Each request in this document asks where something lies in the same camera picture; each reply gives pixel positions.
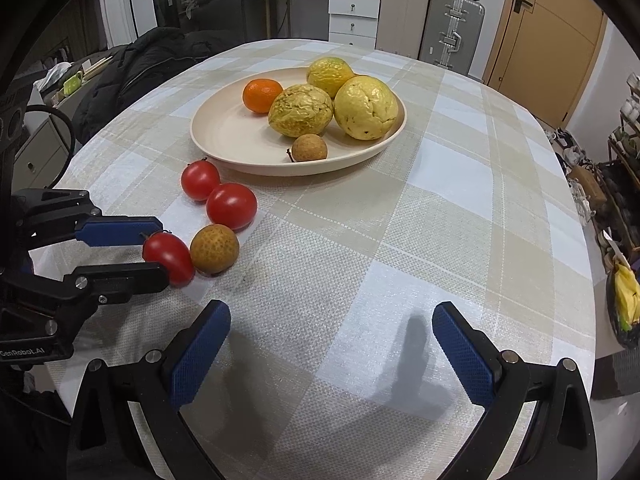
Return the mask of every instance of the plaid tablecloth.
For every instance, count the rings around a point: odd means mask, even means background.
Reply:
[[[594,304],[580,223],[536,120],[494,90],[383,52],[307,40],[245,44],[150,92],[74,158],[59,187],[105,214],[155,215],[187,244],[207,224],[179,176],[202,155],[190,119],[253,73],[339,56],[404,100],[406,129],[379,156],[335,173],[223,171],[258,197],[231,270],[183,290],[102,306],[76,354],[49,364],[69,410],[88,361],[164,348],[212,298],[232,332],[185,419],[231,480],[436,478],[482,410],[431,333],[450,300],[499,349],[580,366],[591,389]],[[140,261],[140,248],[47,248],[36,269]],[[525,409],[494,476],[524,436]]]

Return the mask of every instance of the beige plate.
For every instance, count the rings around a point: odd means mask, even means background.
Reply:
[[[191,139],[222,166],[269,176],[297,176],[341,170],[384,150],[406,124],[406,107],[398,96],[398,118],[389,132],[374,141],[356,140],[332,120],[322,138],[325,160],[291,162],[287,149],[293,140],[273,130],[267,115],[254,114],[242,103],[242,90],[252,79],[275,79],[283,88],[306,82],[306,67],[282,68],[246,77],[225,86],[207,99],[191,120]]]

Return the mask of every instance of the banana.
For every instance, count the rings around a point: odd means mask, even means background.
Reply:
[[[628,327],[640,321],[640,284],[628,267],[618,264],[614,276],[618,315]]]

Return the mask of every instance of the gray suitcase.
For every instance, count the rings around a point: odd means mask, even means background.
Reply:
[[[484,7],[473,0],[431,0],[419,59],[468,75]]]
[[[376,49],[418,59],[429,0],[380,0]]]

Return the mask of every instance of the screw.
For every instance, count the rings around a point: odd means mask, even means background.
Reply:
[[[58,331],[58,324],[55,320],[49,319],[44,324],[44,331],[47,333],[47,335],[54,335]]]
[[[159,350],[151,350],[145,355],[145,360],[147,363],[157,363],[161,358],[162,352]]]
[[[575,361],[569,358],[562,359],[562,366],[570,372],[575,372],[578,368],[578,365],[575,363]]]
[[[520,360],[520,356],[513,350],[505,350],[502,352],[502,358],[510,364],[516,364]]]
[[[100,359],[93,359],[92,361],[89,361],[89,365],[87,368],[90,372],[95,372],[101,366],[102,366],[102,361]]]

